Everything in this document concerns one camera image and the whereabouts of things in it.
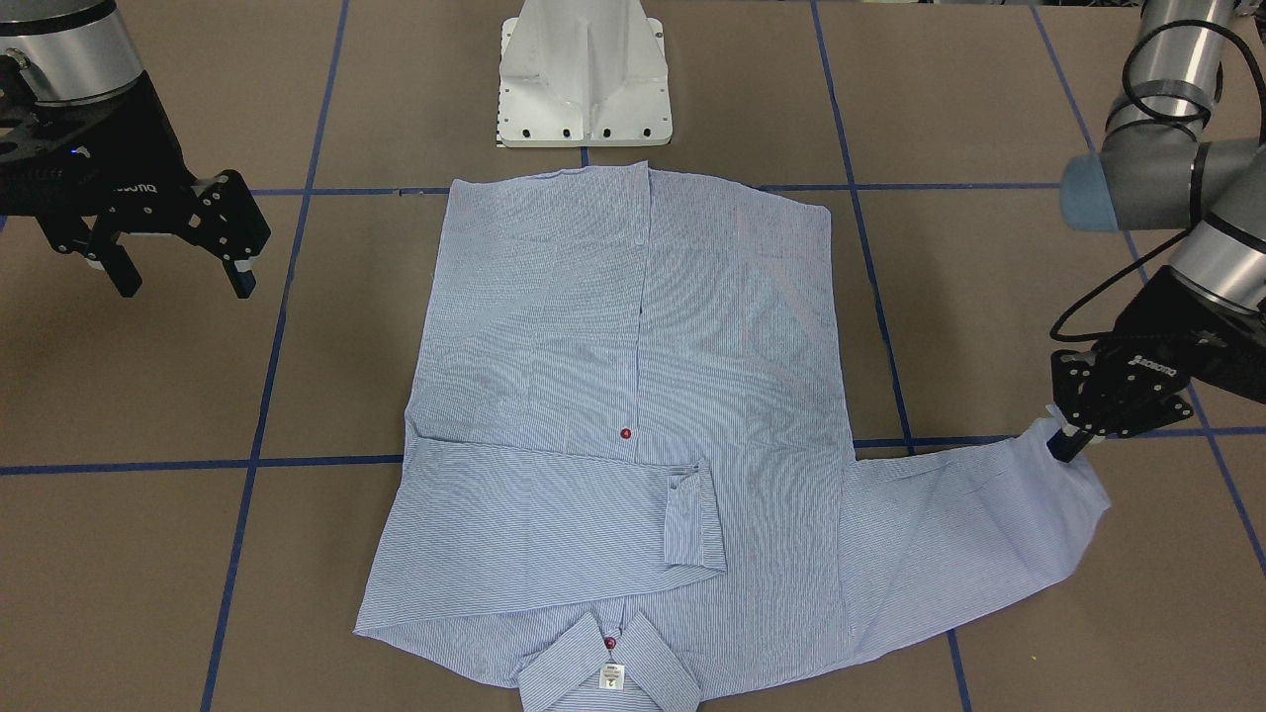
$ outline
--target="shirt tag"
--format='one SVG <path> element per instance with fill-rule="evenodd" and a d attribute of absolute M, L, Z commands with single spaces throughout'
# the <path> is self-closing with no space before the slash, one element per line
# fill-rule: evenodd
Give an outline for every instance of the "shirt tag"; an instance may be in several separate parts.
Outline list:
<path fill-rule="evenodd" d="M 624 665 L 608 663 L 598 674 L 598 687 L 600 689 L 624 689 Z"/>

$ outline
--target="striped shirt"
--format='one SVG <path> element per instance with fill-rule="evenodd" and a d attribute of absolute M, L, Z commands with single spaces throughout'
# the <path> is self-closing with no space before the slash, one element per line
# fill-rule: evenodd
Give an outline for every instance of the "striped shirt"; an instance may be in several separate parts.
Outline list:
<path fill-rule="evenodd" d="M 528 712 L 677 712 L 1066 578 L 1108 500 L 1053 421 L 856 460 L 829 220 L 646 163 L 454 182 L 356 632 Z"/>

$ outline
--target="light blue shirt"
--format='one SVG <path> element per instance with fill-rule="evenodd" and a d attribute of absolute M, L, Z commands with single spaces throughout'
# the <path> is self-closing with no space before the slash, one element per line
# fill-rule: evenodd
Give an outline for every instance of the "light blue shirt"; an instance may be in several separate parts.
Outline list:
<path fill-rule="evenodd" d="M 1066 578 L 1108 500 L 1053 421 L 856 460 L 829 223 L 646 163 L 454 182 L 356 632 L 528 712 L 679 712 Z"/>

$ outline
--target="shirt collar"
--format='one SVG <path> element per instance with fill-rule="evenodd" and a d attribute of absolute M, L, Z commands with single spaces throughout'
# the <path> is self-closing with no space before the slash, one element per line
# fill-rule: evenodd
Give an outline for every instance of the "shirt collar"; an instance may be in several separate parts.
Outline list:
<path fill-rule="evenodd" d="M 586 613 L 519 673 L 524 712 L 544 712 L 611 659 L 625 666 L 625 674 L 663 712 L 694 712 L 699 707 L 699 684 L 646 616 L 638 613 L 615 649 L 608 651 L 598 621 Z"/>

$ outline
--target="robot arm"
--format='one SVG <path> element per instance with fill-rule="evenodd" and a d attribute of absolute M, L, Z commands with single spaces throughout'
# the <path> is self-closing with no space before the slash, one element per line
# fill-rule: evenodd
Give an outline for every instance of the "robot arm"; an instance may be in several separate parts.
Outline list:
<path fill-rule="evenodd" d="M 1224 37 L 1214 28 L 1258 1 L 1147 3 L 1103 151 L 1065 174 L 1061 201 L 1072 227 L 1184 231 L 1153 251 L 1181 243 L 1110 332 L 1057 334 L 1076 307 L 1146 258 L 1052 329 L 1061 341 L 1094 340 L 1089 351 L 1051 357 L 1056 404 L 1069 421 L 1048 442 L 1060 460 L 1108 435 L 1132 437 L 1190 417 L 1179 394 L 1191 378 L 1266 403 L 1266 96 L 1262 136 L 1200 142 L 1222 84 Z"/>
<path fill-rule="evenodd" d="M 123 233 L 176 234 L 249 296 L 268 226 L 239 174 L 185 167 L 114 0 L 6 0 L 0 52 L 0 214 L 34 217 L 124 296 L 141 275 Z"/>

